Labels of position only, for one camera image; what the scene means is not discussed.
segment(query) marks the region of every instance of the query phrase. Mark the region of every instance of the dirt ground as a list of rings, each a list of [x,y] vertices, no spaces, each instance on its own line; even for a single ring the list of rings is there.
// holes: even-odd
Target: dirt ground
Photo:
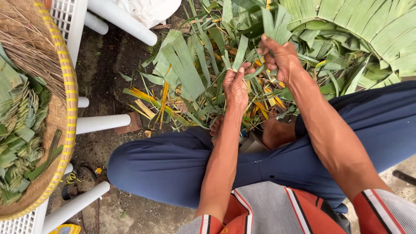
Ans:
[[[175,16],[186,18],[183,11],[178,11]],[[122,90],[130,86],[119,72],[128,76],[137,69],[139,61],[145,61],[151,52],[157,48],[148,47],[136,38],[125,33],[121,29],[109,24],[109,31],[101,36],[89,28],[84,29],[81,47],[77,61],[77,78],[79,83],[79,95],[87,97],[90,104],[87,108],[79,109],[80,117],[117,115],[131,112],[128,106],[133,104],[134,97],[123,94]],[[142,80],[135,75],[132,82],[134,87],[143,88]],[[160,92],[159,87],[153,87],[154,92]],[[172,128],[164,124],[162,130],[151,129],[149,121],[142,117],[143,129],[127,134],[117,135],[114,130],[103,130],[82,135],[77,135],[75,152],[71,163],[77,169],[87,166],[92,170],[100,167],[105,170],[107,160],[111,152],[120,144],[145,138],[144,131],[151,130],[152,135],[170,132]],[[416,177],[416,157],[406,160],[395,168]],[[416,188],[391,176],[392,169],[382,174],[383,179],[398,195],[416,202]],[[94,185],[92,179],[84,177],[79,184],[80,191],[86,191]],[[63,183],[51,196],[48,213],[64,205],[60,193]],[[89,205],[80,214],[71,218],[68,223],[84,225],[86,234],[162,234],[175,233],[180,225],[192,220],[194,211],[191,209],[176,207],[151,201],[143,197],[131,195],[118,189],[109,197],[104,197]],[[351,204],[348,218],[352,222],[353,233],[359,233],[357,217]]]

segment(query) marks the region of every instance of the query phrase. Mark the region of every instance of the pile of leaves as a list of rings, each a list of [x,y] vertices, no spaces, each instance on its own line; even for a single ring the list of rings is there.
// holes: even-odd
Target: pile of leaves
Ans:
[[[192,17],[184,8],[189,34],[170,30],[159,52],[141,64],[154,65],[140,75],[163,85],[161,94],[148,87],[124,90],[151,103],[148,108],[137,100],[141,110],[131,106],[160,125],[166,112],[167,122],[173,119],[177,127],[208,128],[226,108],[226,70],[237,70],[243,62],[256,68],[244,77],[246,130],[273,110],[278,118],[297,115],[293,96],[275,79],[277,70],[265,69],[256,52],[263,33],[296,45],[299,60],[327,100],[416,75],[415,0],[201,0],[201,5],[198,14],[190,0]]]
[[[47,167],[35,168],[45,152],[40,146],[50,101],[45,85],[20,71],[0,44],[0,204],[18,201]]]

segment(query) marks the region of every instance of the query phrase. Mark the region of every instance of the forearm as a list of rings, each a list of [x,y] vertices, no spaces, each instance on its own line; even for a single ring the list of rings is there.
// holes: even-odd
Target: forearm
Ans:
[[[210,214],[221,222],[227,211],[237,169],[238,139],[243,114],[227,109],[214,149],[208,160],[195,217]]]
[[[325,100],[306,71],[289,80],[288,88],[310,136],[313,148],[349,199],[362,190],[389,190],[378,176],[364,146]]]

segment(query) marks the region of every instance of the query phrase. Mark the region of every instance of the hand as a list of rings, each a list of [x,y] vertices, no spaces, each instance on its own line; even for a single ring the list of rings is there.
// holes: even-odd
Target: hand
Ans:
[[[290,42],[280,45],[263,34],[257,53],[264,55],[267,69],[275,70],[279,67],[276,79],[285,85],[289,84],[289,79],[293,74],[304,70],[297,57],[295,45]]]
[[[243,81],[243,77],[245,73],[254,73],[255,71],[250,65],[249,62],[243,63],[237,73],[228,70],[223,82],[227,109],[237,110],[241,114],[244,113],[248,105],[247,85]]]

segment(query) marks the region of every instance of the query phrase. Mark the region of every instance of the striped shirt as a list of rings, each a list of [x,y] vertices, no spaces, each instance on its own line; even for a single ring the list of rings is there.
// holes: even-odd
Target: striped shirt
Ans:
[[[416,234],[416,205],[380,189],[357,194],[353,205],[362,234]],[[327,202],[305,191],[261,182],[231,192],[224,223],[201,215],[178,234],[345,233]]]

